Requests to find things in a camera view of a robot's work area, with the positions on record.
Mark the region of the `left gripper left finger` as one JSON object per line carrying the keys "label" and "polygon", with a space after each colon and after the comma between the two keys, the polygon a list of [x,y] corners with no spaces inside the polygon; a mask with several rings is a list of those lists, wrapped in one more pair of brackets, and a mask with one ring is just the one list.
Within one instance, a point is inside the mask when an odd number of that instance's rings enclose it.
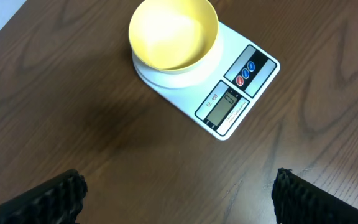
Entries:
{"label": "left gripper left finger", "polygon": [[88,192],[85,178],[70,169],[0,205],[0,224],[76,224]]}

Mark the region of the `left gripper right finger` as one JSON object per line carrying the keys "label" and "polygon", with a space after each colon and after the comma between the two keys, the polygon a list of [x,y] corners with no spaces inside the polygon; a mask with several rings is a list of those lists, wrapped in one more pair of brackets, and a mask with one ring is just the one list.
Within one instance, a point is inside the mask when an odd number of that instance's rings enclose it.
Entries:
{"label": "left gripper right finger", "polygon": [[281,224],[358,224],[358,209],[279,168],[272,188],[276,222]]}

